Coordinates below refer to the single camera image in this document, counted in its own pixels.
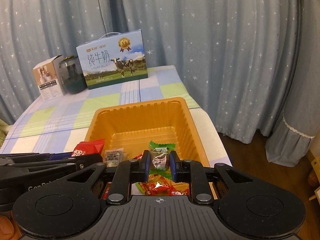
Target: glass jar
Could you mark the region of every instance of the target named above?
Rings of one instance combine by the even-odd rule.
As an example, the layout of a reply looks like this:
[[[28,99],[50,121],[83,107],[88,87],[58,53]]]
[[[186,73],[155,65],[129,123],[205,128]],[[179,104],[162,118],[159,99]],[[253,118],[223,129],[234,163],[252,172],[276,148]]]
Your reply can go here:
[[[78,56],[65,57],[59,63],[59,71],[62,84],[68,93],[76,94],[86,89],[87,83]]]

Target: sky picture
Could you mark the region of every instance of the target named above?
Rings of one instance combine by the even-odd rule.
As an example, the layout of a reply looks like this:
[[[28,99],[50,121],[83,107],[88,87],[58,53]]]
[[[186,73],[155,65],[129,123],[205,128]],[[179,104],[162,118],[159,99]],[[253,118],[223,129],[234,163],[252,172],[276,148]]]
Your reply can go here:
[[[129,48],[130,50],[128,51],[127,49],[124,49],[124,51],[121,51],[121,48],[118,45],[118,41],[122,38],[126,37],[130,40],[130,45]],[[99,49],[99,46],[105,44],[105,48]],[[116,65],[113,61],[111,61],[113,58],[119,58],[119,60],[127,60],[127,59],[141,59],[144,57],[144,49],[143,49],[143,44],[142,44],[142,36],[139,32],[134,32],[134,33],[126,33],[126,34],[121,34],[121,35],[114,35],[108,38],[104,38],[99,40],[99,43],[97,44],[97,41],[87,43],[85,45],[86,49],[87,48],[92,48],[98,46],[97,50],[93,50],[89,53],[86,53],[83,55],[83,57],[88,57],[88,55],[92,55],[96,59],[96,53],[101,53],[100,51],[106,50],[109,54],[110,61],[103,62],[101,60],[100,64],[98,60],[94,61],[94,64],[81,64],[81,67],[83,69],[84,75],[89,74],[89,73],[99,73],[102,71],[115,71]]]

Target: gold medal emblem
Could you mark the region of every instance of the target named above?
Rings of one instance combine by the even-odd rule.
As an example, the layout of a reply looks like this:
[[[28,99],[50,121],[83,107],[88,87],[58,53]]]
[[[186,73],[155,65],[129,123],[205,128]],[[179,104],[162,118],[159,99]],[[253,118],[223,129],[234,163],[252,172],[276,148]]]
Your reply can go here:
[[[125,49],[127,49],[128,51],[130,50],[130,40],[126,37],[121,38],[118,41],[118,45],[121,48],[120,51],[123,52]]]

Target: orange plastic tray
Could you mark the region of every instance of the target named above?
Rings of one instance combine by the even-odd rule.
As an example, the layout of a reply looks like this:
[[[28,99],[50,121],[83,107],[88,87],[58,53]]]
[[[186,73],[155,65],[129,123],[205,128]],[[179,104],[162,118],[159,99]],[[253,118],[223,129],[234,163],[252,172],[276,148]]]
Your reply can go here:
[[[105,139],[102,150],[124,148],[128,158],[148,150],[149,142],[175,143],[181,160],[209,167],[196,126],[183,98],[165,98],[98,109],[85,141]]]

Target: lace trim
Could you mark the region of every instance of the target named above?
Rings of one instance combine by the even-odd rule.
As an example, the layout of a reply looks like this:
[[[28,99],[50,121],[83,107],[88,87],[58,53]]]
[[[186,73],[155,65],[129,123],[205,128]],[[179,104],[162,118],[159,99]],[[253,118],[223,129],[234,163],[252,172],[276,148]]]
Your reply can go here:
[[[288,123],[286,122],[286,120],[284,119],[284,112],[282,112],[282,120],[284,121],[284,124],[291,130],[291,131],[294,131],[295,133],[303,136],[303,137],[306,137],[306,138],[310,138],[310,139],[313,139],[314,136],[309,136],[309,135],[306,135],[302,132],[299,132],[298,130],[296,130],[295,128],[291,127],[290,125],[288,125]]]

